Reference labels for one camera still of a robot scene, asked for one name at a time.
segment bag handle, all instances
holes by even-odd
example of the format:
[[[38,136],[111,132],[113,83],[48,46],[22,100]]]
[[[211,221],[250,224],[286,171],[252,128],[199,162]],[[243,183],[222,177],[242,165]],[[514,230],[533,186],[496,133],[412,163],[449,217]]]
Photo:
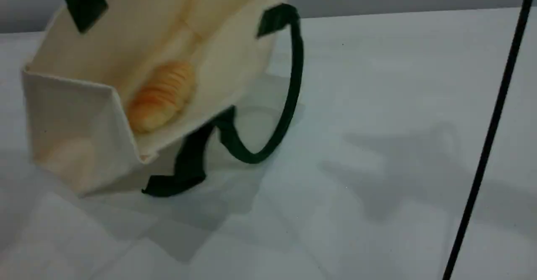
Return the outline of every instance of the bag handle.
[[[67,10],[81,34],[85,34],[108,9],[106,0],[65,0]]]
[[[293,66],[291,69],[289,91],[280,121],[278,121],[276,129],[274,129],[274,133],[265,147],[257,153],[252,153],[244,146],[238,136],[237,128],[233,123],[236,114],[236,108],[234,106],[223,112],[214,121],[216,127],[220,129],[220,142],[226,146],[227,150],[236,159],[245,163],[260,163],[266,160],[276,150],[289,129],[297,107],[302,83],[302,70],[304,67],[304,45],[300,35],[300,19],[297,9],[292,5],[282,4],[267,10],[261,19],[257,37],[260,38],[280,31],[288,24],[291,26],[293,50]]]
[[[170,197],[181,194],[203,182],[207,176],[203,166],[205,148],[215,127],[220,130],[220,142],[235,158],[245,163],[261,163],[278,148],[293,119],[302,84],[304,43],[297,9],[286,3],[268,9],[263,13],[257,33],[257,38],[261,38],[283,30],[288,25],[291,28],[293,51],[289,91],[280,121],[278,121],[274,133],[265,147],[257,153],[252,153],[244,146],[234,123],[236,107],[232,106],[189,135],[177,154],[174,175],[151,176],[146,189],[142,190],[144,194],[154,197]]]

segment cream tote bag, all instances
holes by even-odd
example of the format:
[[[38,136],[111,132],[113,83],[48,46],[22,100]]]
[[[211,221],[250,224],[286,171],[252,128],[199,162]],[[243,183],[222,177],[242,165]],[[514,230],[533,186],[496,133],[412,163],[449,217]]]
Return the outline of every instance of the cream tote bag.
[[[181,139],[175,175],[153,176],[159,197],[205,179],[215,128],[233,156],[265,160],[282,141],[300,91],[299,16],[286,0],[65,0],[23,70],[33,160],[83,196],[151,163]],[[289,94],[269,143],[251,153],[233,104],[290,26]]]

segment table surface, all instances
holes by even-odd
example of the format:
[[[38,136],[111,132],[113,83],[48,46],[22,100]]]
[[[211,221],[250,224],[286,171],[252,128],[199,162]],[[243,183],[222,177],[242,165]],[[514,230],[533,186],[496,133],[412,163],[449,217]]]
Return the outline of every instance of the table surface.
[[[303,20],[303,90],[278,152],[249,167],[213,141],[207,182],[167,200],[79,200],[29,163],[19,68],[42,34],[0,35],[0,278],[440,278],[518,11]],[[240,103],[253,148],[278,117],[289,52],[282,34]],[[454,279],[537,277],[536,54],[533,16]],[[168,169],[168,152],[126,182]]]

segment black pole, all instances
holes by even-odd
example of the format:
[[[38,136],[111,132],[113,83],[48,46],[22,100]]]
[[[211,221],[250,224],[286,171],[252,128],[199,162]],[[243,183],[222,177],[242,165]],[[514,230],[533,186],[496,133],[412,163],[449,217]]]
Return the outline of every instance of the black pole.
[[[470,189],[468,202],[466,202],[464,214],[462,215],[462,220],[459,225],[459,230],[457,231],[457,236],[455,238],[453,248],[451,248],[451,254],[449,255],[446,270],[443,273],[443,280],[451,279],[453,269],[455,268],[455,263],[457,262],[457,257],[459,255],[459,252],[461,251],[464,234],[466,234],[468,224],[470,223],[470,217],[472,216],[472,211],[474,210],[474,205],[477,200],[479,188],[481,188],[481,183],[483,182],[483,176],[485,175],[485,169],[487,168],[487,162],[489,160],[490,152],[493,147],[496,131],[498,130],[498,124],[500,118],[502,117],[503,106],[505,104],[505,99],[507,97],[511,78],[513,76],[514,66],[516,64],[516,59],[518,58],[518,52],[520,50],[520,44],[522,42],[524,30],[526,29],[526,24],[528,22],[529,11],[531,10],[532,2],[533,0],[524,0],[522,2],[522,9],[520,9],[518,23],[516,24],[513,42],[511,44],[511,50],[509,52],[507,64],[505,65],[502,84],[500,85],[498,98],[494,106],[493,117],[490,120],[489,130],[487,131],[487,137],[485,138],[485,144],[483,145],[483,150],[481,152],[481,158],[479,160],[479,165],[477,166],[477,170],[475,173],[474,182],[472,183],[472,188]]]

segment pastry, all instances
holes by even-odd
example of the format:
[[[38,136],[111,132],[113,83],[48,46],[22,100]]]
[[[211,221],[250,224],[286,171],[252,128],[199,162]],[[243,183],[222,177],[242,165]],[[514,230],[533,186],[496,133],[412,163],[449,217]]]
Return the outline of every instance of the pastry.
[[[193,67],[188,62],[157,66],[148,82],[130,103],[127,117],[136,133],[149,133],[180,113],[196,89]]]

